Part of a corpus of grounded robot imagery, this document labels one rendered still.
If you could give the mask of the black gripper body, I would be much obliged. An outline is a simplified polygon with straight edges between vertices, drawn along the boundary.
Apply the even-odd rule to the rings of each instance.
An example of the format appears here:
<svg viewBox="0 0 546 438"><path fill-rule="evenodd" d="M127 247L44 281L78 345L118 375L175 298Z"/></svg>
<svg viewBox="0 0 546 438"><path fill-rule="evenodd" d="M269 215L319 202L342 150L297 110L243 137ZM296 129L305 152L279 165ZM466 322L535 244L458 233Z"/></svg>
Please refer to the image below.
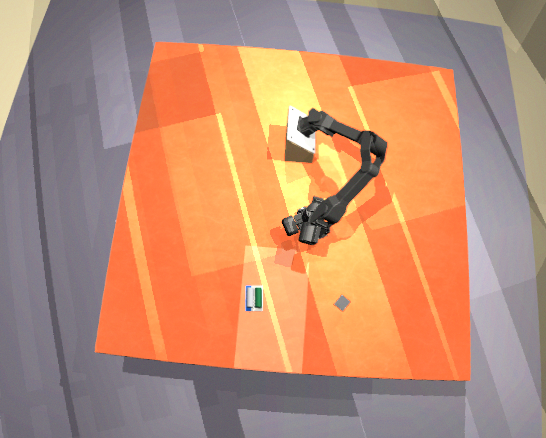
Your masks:
<svg viewBox="0 0 546 438"><path fill-rule="evenodd" d="M285 229L285 232L286 232L287 236L291 236L291 235L294 235L294 234L298 233L299 232L298 227L299 227L299 229L301 229L302 223L308 221L305 218L305 215L304 215L305 210L306 210L306 208L302 209L302 212L301 212L302 216L297 217L296 222L295 222L292 215L282 219L282 224L283 224L283 227Z"/></svg>

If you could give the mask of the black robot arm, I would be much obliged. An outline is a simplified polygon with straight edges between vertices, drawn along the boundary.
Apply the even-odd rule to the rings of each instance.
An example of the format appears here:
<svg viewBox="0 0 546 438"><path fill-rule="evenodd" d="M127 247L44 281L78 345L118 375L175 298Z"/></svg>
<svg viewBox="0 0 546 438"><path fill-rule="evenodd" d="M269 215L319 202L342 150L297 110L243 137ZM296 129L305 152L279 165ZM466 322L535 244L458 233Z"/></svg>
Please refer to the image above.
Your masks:
<svg viewBox="0 0 546 438"><path fill-rule="evenodd" d="M324 111L311 108L308 116L299 115L297 130L307 138L316 131L333 137L335 133L353 140L361 145L361 168L343 186L342 189L324 200L313 196L312 203L305 210L298 241L316 245L331 232L330 227L338 223L346 214L347 205L354 197L379 174L380 167L386 159L387 142L373 131L359 131L338 122ZM371 163L371 154L375 161ZM324 219L327 222L321 220Z"/></svg>

